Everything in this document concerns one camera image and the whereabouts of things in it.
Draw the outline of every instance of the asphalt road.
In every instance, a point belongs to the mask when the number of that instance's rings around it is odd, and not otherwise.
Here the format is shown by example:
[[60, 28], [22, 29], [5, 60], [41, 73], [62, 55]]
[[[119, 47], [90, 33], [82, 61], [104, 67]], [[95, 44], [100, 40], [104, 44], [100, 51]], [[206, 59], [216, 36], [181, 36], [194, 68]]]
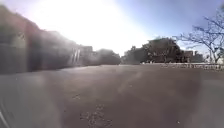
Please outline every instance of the asphalt road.
[[222, 128], [224, 72], [99, 66], [0, 76], [0, 128]]

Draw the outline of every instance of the sky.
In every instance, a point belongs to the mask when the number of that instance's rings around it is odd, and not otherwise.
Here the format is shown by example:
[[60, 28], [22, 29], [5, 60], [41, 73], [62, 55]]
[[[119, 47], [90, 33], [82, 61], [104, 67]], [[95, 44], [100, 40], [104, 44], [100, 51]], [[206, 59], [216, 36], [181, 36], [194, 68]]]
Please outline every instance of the sky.
[[[172, 37], [203, 24], [222, 0], [2, 0], [40, 28], [78, 44], [123, 55], [158, 36]], [[178, 42], [181, 48], [186, 46]]]

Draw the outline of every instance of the railing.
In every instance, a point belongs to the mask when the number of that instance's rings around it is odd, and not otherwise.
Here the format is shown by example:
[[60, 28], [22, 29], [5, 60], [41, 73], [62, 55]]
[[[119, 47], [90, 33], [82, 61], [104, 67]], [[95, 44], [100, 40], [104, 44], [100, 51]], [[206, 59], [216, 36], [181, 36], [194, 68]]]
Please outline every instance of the railing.
[[224, 64], [206, 64], [206, 63], [168, 63], [162, 64], [163, 67], [173, 68], [200, 68], [208, 70], [224, 70]]

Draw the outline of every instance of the distant building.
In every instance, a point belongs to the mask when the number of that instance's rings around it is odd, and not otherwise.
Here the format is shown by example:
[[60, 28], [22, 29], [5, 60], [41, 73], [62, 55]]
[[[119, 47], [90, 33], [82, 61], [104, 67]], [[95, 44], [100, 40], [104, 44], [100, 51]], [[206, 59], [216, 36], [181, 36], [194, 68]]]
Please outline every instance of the distant building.
[[184, 51], [184, 57], [187, 63], [191, 62], [191, 59], [193, 57], [193, 51]]

